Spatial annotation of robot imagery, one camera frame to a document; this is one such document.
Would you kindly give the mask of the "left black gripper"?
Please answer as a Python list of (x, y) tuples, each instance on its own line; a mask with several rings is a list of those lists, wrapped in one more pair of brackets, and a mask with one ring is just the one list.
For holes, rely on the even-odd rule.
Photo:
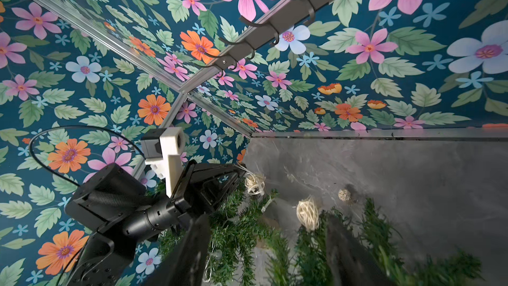
[(174, 191), (174, 208), (181, 226), (203, 214), (215, 213), (237, 189), (246, 171), (235, 164), (208, 164), (191, 160)]

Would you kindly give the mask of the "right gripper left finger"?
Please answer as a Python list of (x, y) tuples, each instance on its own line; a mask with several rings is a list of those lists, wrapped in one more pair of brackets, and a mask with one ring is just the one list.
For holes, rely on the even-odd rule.
[(201, 285), (210, 239), (210, 219), (203, 214), (192, 222), (185, 236), (144, 285)]

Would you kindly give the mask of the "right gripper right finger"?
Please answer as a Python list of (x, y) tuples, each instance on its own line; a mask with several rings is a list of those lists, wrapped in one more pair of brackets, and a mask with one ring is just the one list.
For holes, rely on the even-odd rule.
[(334, 285), (394, 285), (338, 216), (328, 216), (325, 239)]

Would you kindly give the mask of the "green christmas tree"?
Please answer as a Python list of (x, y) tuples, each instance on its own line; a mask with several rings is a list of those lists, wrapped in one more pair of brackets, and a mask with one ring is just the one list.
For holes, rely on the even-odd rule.
[(263, 197), (250, 195), (244, 182), (210, 216), (211, 239), (203, 282), (209, 285), (255, 285), (255, 248), (271, 239), (275, 229), (262, 221), (278, 196), (272, 190)]
[(462, 250), (407, 269), (392, 242), (395, 229), (372, 199), (359, 223), (337, 209), (320, 211), (312, 198), (300, 201), (296, 214), (295, 247), (281, 234), (270, 240), (270, 285), (473, 285), (482, 279), (480, 259)]

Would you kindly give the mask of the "rattan ball string light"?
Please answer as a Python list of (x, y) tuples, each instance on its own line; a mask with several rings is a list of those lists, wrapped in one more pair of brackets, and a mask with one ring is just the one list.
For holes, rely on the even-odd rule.
[[(247, 194), (254, 200), (260, 200), (265, 194), (265, 176), (253, 173), (240, 163), (236, 165), (247, 173), (245, 180)], [(321, 223), (320, 215), (318, 204), (313, 197), (308, 197), (299, 201), (296, 206), (296, 216), (300, 224), (303, 225), (308, 232), (315, 231), (319, 228)]]

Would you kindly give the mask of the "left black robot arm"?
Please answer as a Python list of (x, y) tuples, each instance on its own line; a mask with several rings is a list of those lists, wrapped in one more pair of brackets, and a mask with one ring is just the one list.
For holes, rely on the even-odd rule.
[(114, 285), (134, 261), (136, 246), (169, 229), (185, 231), (175, 249), (148, 275), (146, 285), (200, 285), (210, 243), (209, 215), (245, 176), (234, 164), (187, 164), (171, 195), (148, 196), (118, 164), (78, 187), (66, 213), (92, 231), (75, 259), (68, 285)]

